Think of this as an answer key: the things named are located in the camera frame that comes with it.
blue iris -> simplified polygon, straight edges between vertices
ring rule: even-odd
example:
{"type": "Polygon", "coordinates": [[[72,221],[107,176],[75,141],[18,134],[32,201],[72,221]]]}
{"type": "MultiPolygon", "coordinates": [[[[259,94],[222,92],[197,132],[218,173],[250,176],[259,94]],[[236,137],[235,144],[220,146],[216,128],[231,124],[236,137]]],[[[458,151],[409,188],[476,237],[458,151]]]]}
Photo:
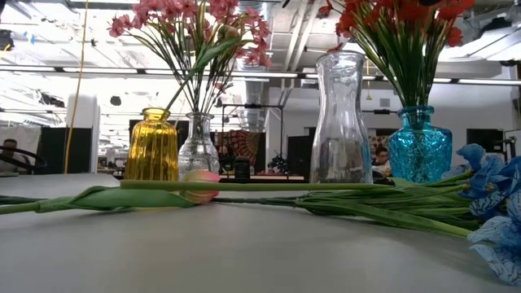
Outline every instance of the blue iris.
{"type": "Polygon", "coordinates": [[[456,153],[469,161],[474,172],[469,180],[470,188],[461,192],[460,196],[473,199],[471,212],[474,216],[484,219],[497,216],[498,206],[515,190],[512,186],[515,172],[512,170],[517,168],[518,161],[505,166],[500,157],[485,156],[485,149],[476,144],[466,145],[456,153]]]}
{"type": "Polygon", "coordinates": [[[471,249],[487,261],[488,267],[502,281],[521,286],[521,190],[510,195],[506,206],[508,216],[493,217],[468,239],[472,243],[494,243],[494,246],[475,244],[471,249]]]}

yellow cable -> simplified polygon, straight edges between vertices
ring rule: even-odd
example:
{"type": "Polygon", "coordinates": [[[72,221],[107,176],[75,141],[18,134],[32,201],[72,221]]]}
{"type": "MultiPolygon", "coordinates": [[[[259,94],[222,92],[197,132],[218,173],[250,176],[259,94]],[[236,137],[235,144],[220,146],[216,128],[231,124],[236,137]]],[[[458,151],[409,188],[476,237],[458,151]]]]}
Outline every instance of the yellow cable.
{"type": "Polygon", "coordinates": [[[76,87],[76,97],[74,98],[74,108],[72,109],[72,119],[69,126],[69,132],[67,137],[67,146],[65,147],[65,165],[64,172],[68,173],[68,153],[71,149],[72,130],[74,129],[74,119],[76,118],[76,108],[78,106],[78,97],[80,96],[80,84],[81,77],[83,76],[83,61],[85,59],[85,34],[87,32],[87,11],[89,10],[89,0],[85,1],[85,19],[83,20],[83,39],[81,40],[81,61],[80,61],[80,74],[78,75],[78,85],[76,87]]]}

small black object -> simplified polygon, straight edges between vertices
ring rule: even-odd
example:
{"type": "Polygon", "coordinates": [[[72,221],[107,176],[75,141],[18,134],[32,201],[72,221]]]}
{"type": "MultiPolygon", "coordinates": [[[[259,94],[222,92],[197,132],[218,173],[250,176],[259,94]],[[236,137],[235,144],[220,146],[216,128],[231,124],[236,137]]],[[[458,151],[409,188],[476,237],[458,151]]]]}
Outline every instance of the small black object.
{"type": "Polygon", "coordinates": [[[3,160],[3,161],[5,161],[5,162],[7,162],[9,164],[13,164],[16,167],[21,167],[21,168],[24,168],[24,169],[27,169],[27,170],[30,170],[30,171],[47,167],[47,162],[42,157],[40,157],[40,156],[38,156],[36,154],[33,154],[30,151],[24,151],[24,150],[21,150],[21,149],[10,148],[10,147],[5,147],[5,146],[0,146],[0,150],[14,151],[14,152],[20,153],[22,155],[28,155],[28,156],[30,156],[30,157],[35,159],[34,165],[31,165],[31,164],[26,164],[24,162],[20,162],[20,161],[18,161],[16,159],[10,158],[10,157],[8,157],[6,155],[2,155],[2,153],[0,153],[0,160],[3,160]]]}
{"type": "Polygon", "coordinates": [[[235,158],[234,169],[236,179],[250,179],[250,160],[247,158],[235,158]]]}
{"type": "Polygon", "coordinates": [[[118,97],[118,96],[112,96],[111,104],[114,105],[114,106],[120,106],[121,105],[121,98],[118,97]]]}

person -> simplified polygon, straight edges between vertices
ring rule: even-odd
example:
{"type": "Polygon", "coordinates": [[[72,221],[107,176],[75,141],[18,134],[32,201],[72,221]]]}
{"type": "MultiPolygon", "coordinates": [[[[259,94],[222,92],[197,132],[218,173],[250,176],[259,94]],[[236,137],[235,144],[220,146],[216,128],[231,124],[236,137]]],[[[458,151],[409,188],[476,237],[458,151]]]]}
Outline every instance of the person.
{"type": "Polygon", "coordinates": [[[389,151],[383,146],[378,146],[374,153],[376,156],[373,160],[373,170],[382,173],[385,177],[390,176],[391,165],[389,164],[389,151]]]}
{"type": "Polygon", "coordinates": [[[378,146],[374,153],[376,154],[373,161],[374,166],[385,165],[389,161],[389,151],[385,147],[378,146]]]}
{"type": "MultiPolygon", "coordinates": [[[[3,146],[9,148],[16,148],[18,146],[18,142],[15,139],[8,138],[5,141],[3,141],[3,146]]],[[[22,163],[26,162],[25,158],[22,155],[15,153],[14,151],[2,150],[2,155],[12,158],[14,160],[18,160],[22,163]]],[[[6,161],[2,160],[2,158],[0,158],[0,173],[25,174],[26,172],[27,170],[25,170],[24,168],[15,166],[11,163],[7,163],[6,161]]]]}

tall clear glass vase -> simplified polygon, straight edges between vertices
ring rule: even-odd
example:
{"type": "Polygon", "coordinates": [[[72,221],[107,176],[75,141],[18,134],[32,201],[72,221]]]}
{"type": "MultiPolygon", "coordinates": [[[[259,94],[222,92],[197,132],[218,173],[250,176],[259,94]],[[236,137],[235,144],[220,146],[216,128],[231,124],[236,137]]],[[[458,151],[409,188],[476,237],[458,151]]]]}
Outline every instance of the tall clear glass vase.
{"type": "Polygon", "coordinates": [[[365,58],[351,51],[317,61],[320,116],[311,157],[312,183],[371,183],[371,157],[361,118],[360,94],[365,58]]]}

